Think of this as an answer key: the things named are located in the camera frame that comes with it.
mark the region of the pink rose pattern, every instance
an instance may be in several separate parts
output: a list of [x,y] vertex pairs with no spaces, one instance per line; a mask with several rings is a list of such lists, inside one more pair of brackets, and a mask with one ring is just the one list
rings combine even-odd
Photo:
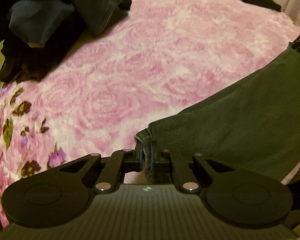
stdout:
[[[125,20],[81,37],[42,82],[2,88],[0,198],[22,177],[133,148],[150,122],[262,68],[299,33],[285,14],[240,0],[133,0]],[[6,227],[1,205],[0,217]]]

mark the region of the ribbed black surface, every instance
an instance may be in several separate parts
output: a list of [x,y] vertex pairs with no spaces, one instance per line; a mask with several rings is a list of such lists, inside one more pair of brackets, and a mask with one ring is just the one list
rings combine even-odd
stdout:
[[98,195],[90,208],[64,225],[33,229],[11,224],[0,240],[293,240],[285,226],[250,230],[212,216],[198,196],[179,193],[174,185],[121,185]]

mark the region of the logo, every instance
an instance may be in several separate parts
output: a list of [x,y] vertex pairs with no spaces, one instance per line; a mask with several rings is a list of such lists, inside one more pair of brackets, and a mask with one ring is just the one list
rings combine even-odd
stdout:
[[151,188],[151,187],[144,187],[143,190],[144,190],[145,192],[149,192],[149,191],[152,190],[152,188]]

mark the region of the round black pad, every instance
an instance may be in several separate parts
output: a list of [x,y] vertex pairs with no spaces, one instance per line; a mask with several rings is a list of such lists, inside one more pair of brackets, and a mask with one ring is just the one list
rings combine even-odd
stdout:
[[205,194],[221,219],[244,227],[280,223],[292,207],[292,194],[281,183],[246,171],[220,173]]
[[51,227],[78,216],[91,197],[76,174],[51,170],[11,184],[2,195],[2,207],[16,224]]
[[37,184],[25,192],[25,199],[34,205],[49,205],[61,198],[62,191],[59,187],[42,183]]

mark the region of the green leaf print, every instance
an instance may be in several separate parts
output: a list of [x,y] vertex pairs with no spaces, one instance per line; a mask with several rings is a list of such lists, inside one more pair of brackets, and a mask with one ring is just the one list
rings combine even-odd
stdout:
[[12,119],[7,119],[6,122],[3,125],[3,130],[2,130],[3,140],[6,144],[6,149],[7,150],[10,146],[10,143],[11,143],[12,132],[13,132]]

